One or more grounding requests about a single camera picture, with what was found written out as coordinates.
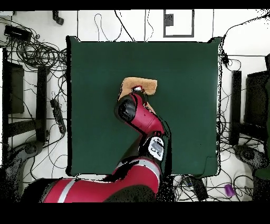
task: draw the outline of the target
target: yellow sponge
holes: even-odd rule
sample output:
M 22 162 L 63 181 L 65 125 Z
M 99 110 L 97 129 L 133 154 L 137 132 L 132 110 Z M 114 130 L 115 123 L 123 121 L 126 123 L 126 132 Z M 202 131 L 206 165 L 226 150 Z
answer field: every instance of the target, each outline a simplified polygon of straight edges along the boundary
M 144 79 L 144 78 L 138 78 L 138 77 L 124 78 L 117 100 L 119 100 L 123 96 L 129 94 L 132 91 L 132 88 L 135 87 L 135 86 L 142 86 L 142 88 L 144 89 L 146 94 L 153 95 L 156 92 L 157 85 L 158 85 L 158 81 L 154 80 L 154 79 Z M 149 105 L 149 103 L 147 103 L 147 107 L 153 113 L 155 113 L 155 111 Z

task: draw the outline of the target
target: wire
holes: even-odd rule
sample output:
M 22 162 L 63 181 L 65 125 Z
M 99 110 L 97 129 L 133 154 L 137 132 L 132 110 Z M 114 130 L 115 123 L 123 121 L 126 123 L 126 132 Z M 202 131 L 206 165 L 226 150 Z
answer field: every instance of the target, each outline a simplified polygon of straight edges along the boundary
M 226 67 L 229 71 L 233 72 L 232 70 L 230 70 L 230 69 L 228 68 L 228 67 L 230 67 L 230 66 L 233 65 L 233 61 L 238 61 L 238 62 L 240 63 L 240 67 L 239 67 L 239 69 L 237 69 L 237 71 L 240 70 L 240 68 L 241 68 L 241 62 L 240 62 L 239 60 L 237 60 L 237 59 L 228 59 L 228 60 L 232 62 L 231 65 L 225 64 L 225 67 Z
M 58 156 L 58 158 L 57 158 L 57 159 L 55 160 L 55 162 L 53 163 L 53 168 L 52 168 L 52 179 L 53 179 L 53 169 L 54 169 L 54 167 L 57 167 L 57 168 L 60 168 L 60 169 L 65 169 L 65 168 L 67 168 L 67 166 L 66 166 L 66 167 L 58 167 L 58 166 L 55 165 L 56 162 L 57 162 L 57 160 L 58 160 L 61 156 L 64 156 L 64 155 Z
M 33 166 L 34 166 L 34 164 L 35 164 L 35 156 L 33 157 L 33 164 L 32 164 L 32 166 L 31 166 L 31 168 L 30 168 L 30 175 L 32 176 L 32 178 L 34 179 L 34 180 L 36 180 L 36 178 L 34 177 L 34 175 L 33 175 L 33 173 L 32 173 L 32 168 L 33 168 Z
M 151 24 L 150 24 L 149 21 L 148 21 L 149 14 L 150 14 L 150 10 L 148 11 L 147 23 L 149 24 L 149 26 L 151 26 Z M 152 33 L 151 33 L 151 37 L 152 37 L 152 36 L 153 36 L 153 33 L 154 33 L 154 28 L 153 28 L 153 26 L 151 26 L 151 28 L 152 28 Z
M 62 135 L 57 141 L 55 141 L 55 142 L 53 142 L 53 143 L 51 143 L 50 145 L 52 145 L 52 144 L 54 144 L 54 143 L 56 143 L 55 144 L 55 146 L 53 147 L 53 149 L 50 151 L 50 154 L 52 153 L 52 151 L 55 149 L 55 147 L 57 146 L 57 144 L 58 144 L 58 142 L 62 139 L 64 137 L 64 135 Z M 46 158 L 48 157 L 48 155 L 43 159 L 43 160 L 41 160 L 41 162 L 37 165 L 37 166 L 35 166 L 33 169 L 32 169 L 32 171 L 35 169 L 35 168 L 37 168 Z M 23 177 L 23 179 L 25 179 L 28 175 L 30 174 L 30 172 L 29 173 L 27 173 L 24 177 Z
M 129 32 L 127 31 L 127 29 L 124 27 L 122 21 L 120 20 L 120 18 L 118 17 L 118 15 L 117 15 L 117 13 L 116 13 L 116 10 L 114 10 L 114 13 L 115 13 L 116 17 L 119 19 L 121 25 L 123 26 L 124 30 L 126 31 L 126 33 L 128 34 L 128 36 L 130 37 L 130 39 L 134 42 L 135 39 L 131 37 L 131 35 L 129 34 Z

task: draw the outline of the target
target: green table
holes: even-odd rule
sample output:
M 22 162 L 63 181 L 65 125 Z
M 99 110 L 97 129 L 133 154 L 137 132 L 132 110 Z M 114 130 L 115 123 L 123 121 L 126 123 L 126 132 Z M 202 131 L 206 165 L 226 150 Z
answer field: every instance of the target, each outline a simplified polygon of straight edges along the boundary
M 149 102 L 172 132 L 172 173 L 217 173 L 218 45 L 79 42 L 71 47 L 71 175 L 110 174 L 138 133 L 114 116 L 125 77 L 157 79 Z

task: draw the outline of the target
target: tangled cable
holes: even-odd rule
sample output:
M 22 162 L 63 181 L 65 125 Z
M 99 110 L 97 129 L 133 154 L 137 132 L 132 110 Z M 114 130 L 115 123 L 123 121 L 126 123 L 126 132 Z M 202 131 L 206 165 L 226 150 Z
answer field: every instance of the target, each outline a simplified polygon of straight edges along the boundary
M 16 49 L 19 60 L 15 61 L 22 62 L 26 66 L 36 69 L 39 66 L 47 66 L 53 71 L 56 71 L 59 67 L 61 69 L 66 68 L 66 49 L 60 50 L 52 43 L 40 42 L 38 41 L 40 36 L 33 29 L 0 17 L 0 23 L 9 25 L 7 22 L 15 23 L 17 28 L 26 30 L 32 34 L 30 42 L 23 42 L 13 38 L 7 38 L 7 41 L 1 41 L 1 43 L 5 43 L 2 47 L 11 47 L 11 54 L 13 49 Z

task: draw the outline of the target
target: black device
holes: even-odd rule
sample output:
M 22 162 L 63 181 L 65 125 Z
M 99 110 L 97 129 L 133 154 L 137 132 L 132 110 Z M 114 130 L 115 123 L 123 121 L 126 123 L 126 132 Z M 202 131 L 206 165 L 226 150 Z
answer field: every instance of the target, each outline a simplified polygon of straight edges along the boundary
M 5 194 L 0 194 L 0 201 L 17 202 L 23 192 L 23 170 L 27 160 L 38 155 L 46 142 L 46 103 L 47 103 L 47 74 L 48 67 L 42 66 L 37 72 L 37 93 L 36 93 L 36 118 L 8 123 L 8 105 L 11 93 L 10 71 L 11 68 L 7 61 L 7 50 L 3 50 L 3 137 L 2 137 L 2 152 L 3 166 L 0 167 L 0 191 Z M 23 97 L 20 98 L 13 94 L 15 98 L 23 102 Z M 36 140 L 28 143 L 23 143 L 17 147 L 11 148 L 8 146 L 8 138 L 19 135 L 31 130 L 36 130 Z
M 266 168 L 269 166 L 267 156 L 246 145 L 235 145 L 235 156 L 240 161 L 247 163 L 252 170 Z
M 268 94 L 265 85 L 269 77 L 269 71 L 248 74 L 246 79 L 244 122 L 260 127 L 266 127 Z
M 194 189 L 194 194 L 197 196 L 199 201 L 203 201 L 208 198 L 207 190 L 206 187 L 203 183 L 202 179 L 195 178 L 193 176 L 189 177 L 193 189 Z
M 268 94 L 265 85 L 270 71 L 249 74 L 246 82 L 246 103 L 244 122 L 240 122 L 241 110 L 241 71 L 233 71 L 232 94 L 230 102 L 229 144 L 238 145 L 239 134 L 266 141 Z
M 59 17 L 59 11 L 53 11 L 53 20 L 55 20 L 59 25 L 64 24 L 64 19 Z
M 51 107 L 53 108 L 53 116 L 55 118 L 56 123 L 58 124 L 59 131 L 61 134 L 65 134 L 66 133 L 66 126 L 64 123 L 64 119 L 62 116 L 62 112 L 61 112 L 59 103 L 56 99 L 50 100 L 50 103 L 51 103 Z
M 22 114 L 24 112 L 24 104 L 20 99 L 23 99 L 23 77 L 24 69 L 19 64 L 7 62 L 9 70 L 6 72 L 6 81 L 9 82 L 9 104 L 8 114 Z
M 17 41 L 30 42 L 32 33 L 27 30 L 22 30 L 14 26 L 6 25 L 4 35 L 9 36 L 10 38 L 15 39 Z

